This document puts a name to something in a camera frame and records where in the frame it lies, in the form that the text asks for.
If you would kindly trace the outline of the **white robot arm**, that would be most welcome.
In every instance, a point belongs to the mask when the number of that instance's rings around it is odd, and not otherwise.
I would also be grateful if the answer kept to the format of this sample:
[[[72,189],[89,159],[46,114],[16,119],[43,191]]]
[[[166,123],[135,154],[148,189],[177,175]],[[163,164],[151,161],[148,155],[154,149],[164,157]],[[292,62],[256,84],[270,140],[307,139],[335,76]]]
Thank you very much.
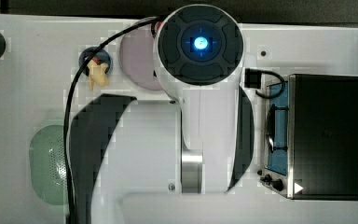
[[[159,101],[103,94],[64,119],[65,224],[128,224],[132,196],[224,194],[253,149],[253,109],[241,86],[245,40],[224,10],[189,5],[144,21],[153,32]]]

